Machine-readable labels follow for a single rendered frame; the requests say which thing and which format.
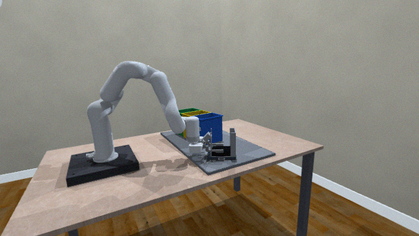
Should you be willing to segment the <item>blue open bin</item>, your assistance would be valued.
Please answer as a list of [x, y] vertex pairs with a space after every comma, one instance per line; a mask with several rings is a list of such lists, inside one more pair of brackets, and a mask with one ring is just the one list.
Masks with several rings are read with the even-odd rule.
[[199, 119], [199, 136], [204, 137], [212, 129], [212, 143], [223, 140], [222, 116], [215, 113], [194, 115]]

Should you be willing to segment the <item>yellow bin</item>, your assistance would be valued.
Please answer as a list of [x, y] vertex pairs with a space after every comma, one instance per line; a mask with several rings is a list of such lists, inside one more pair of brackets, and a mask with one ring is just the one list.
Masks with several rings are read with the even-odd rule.
[[[204, 111], [204, 110], [197, 110], [197, 111], [193, 111], [193, 112], [182, 113], [182, 116], [183, 117], [191, 117], [191, 116], [194, 116], [194, 115], [207, 114], [207, 113], [210, 113], [210, 112], [207, 112], [207, 111]], [[186, 138], [186, 129], [183, 132], [183, 137]]]

